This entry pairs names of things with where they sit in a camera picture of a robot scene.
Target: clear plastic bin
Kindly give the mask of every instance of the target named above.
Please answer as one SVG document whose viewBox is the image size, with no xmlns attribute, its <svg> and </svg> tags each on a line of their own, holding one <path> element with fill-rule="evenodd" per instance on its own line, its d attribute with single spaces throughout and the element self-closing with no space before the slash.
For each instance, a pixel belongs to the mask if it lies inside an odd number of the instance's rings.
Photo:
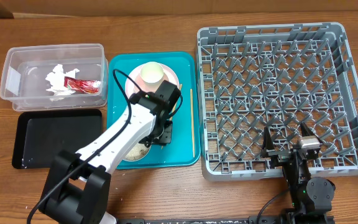
<svg viewBox="0 0 358 224">
<path fill-rule="evenodd" d="M 97 93 L 54 96 L 45 78 L 58 65 L 64 72 L 77 68 L 75 78 L 100 81 Z M 107 102 L 108 63 L 101 44 L 45 45 L 11 48 L 2 71 L 0 96 L 16 111 L 104 106 Z"/>
</svg>

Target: teal tray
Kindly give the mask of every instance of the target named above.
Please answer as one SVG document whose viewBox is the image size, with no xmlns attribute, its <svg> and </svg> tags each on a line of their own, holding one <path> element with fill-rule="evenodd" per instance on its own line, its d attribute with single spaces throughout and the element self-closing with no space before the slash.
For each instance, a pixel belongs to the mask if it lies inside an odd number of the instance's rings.
<svg viewBox="0 0 358 224">
<path fill-rule="evenodd" d="M 112 77 L 112 70 L 120 69 L 126 74 L 137 66 L 146 62 L 158 62 L 170 67 L 182 84 L 181 94 L 183 104 L 173 117 L 173 132 L 171 144 L 164 146 L 152 146 L 149 153 L 138 161 L 122 161 L 118 169 L 137 169 L 153 167 L 173 167 L 193 165 L 200 158 L 200 122 L 198 113 L 198 95 L 193 57 L 186 52 L 163 52 L 147 54 L 124 54 L 114 57 L 109 66 L 109 90 L 107 104 L 107 127 L 110 127 L 122 115 L 126 108 L 126 102 L 119 91 L 117 83 Z M 126 78 L 117 74 L 122 86 Z M 190 88 L 193 89 L 193 116 L 195 130 L 195 157 L 193 157 L 193 145 L 191 140 L 191 110 Z"/>
</svg>

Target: red snack wrapper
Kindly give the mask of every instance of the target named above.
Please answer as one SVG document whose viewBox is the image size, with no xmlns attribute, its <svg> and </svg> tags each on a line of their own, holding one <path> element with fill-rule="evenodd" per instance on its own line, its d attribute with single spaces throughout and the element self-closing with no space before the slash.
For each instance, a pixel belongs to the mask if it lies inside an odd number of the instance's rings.
<svg viewBox="0 0 358 224">
<path fill-rule="evenodd" d="M 65 87 L 82 93 L 97 93 L 100 88 L 100 81 L 65 77 Z"/>
</svg>

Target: wooden table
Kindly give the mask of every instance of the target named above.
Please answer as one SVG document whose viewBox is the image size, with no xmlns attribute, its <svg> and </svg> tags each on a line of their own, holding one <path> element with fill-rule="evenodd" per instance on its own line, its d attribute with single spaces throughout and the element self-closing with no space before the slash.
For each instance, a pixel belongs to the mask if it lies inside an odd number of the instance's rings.
<svg viewBox="0 0 358 224">
<path fill-rule="evenodd" d="M 108 60 L 124 53 L 175 50 L 194 56 L 201 27 L 331 21 L 346 28 L 358 74 L 358 12 L 302 12 L 0 20 L 0 80 L 11 47 L 100 43 Z M 105 118 L 106 109 L 102 111 Z M 25 223 L 48 173 L 47 169 L 11 166 L 19 115 L 9 101 L 0 99 L 0 223 Z M 337 186 L 331 215 L 337 223 L 358 223 L 358 176 L 331 180 Z M 248 217 L 285 188 L 283 179 L 208 182 L 201 174 L 200 161 L 191 167 L 118 170 L 112 176 L 108 212 L 146 219 Z M 290 206 L 286 197 L 269 206 L 265 214 L 278 214 Z M 37 213 L 34 223 L 53 221 Z"/>
</svg>

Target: plastic dish rack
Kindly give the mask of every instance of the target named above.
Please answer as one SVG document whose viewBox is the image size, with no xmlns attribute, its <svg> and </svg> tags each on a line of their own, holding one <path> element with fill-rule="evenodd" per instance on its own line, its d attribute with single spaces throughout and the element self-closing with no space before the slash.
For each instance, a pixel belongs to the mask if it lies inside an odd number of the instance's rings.
<svg viewBox="0 0 358 224">
<path fill-rule="evenodd" d="M 264 127 L 282 150 L 301 122 L 324 142 L 312 175 L 358 174 L 358 79 L 341 24 L 207 27 L 197 41 L 206 179 L 282 176 L 260 158 Z"/>
</svg>

